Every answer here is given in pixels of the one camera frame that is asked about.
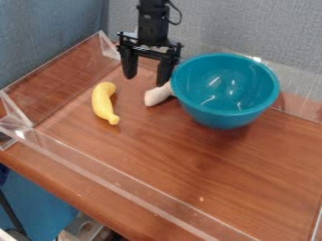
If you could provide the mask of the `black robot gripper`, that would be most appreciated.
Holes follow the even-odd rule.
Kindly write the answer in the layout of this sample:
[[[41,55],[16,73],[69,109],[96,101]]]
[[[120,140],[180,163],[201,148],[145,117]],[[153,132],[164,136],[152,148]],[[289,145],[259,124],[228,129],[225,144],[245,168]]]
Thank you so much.
[[[171,0],[138,0],[136,8],[137,32],[117,33],[122,73],[128,79],[136,76],[138,56],[159,59],[156,86],[161,87],[180,61],[183,47],[168,39],[168,26],[181,23],[183,14]]]

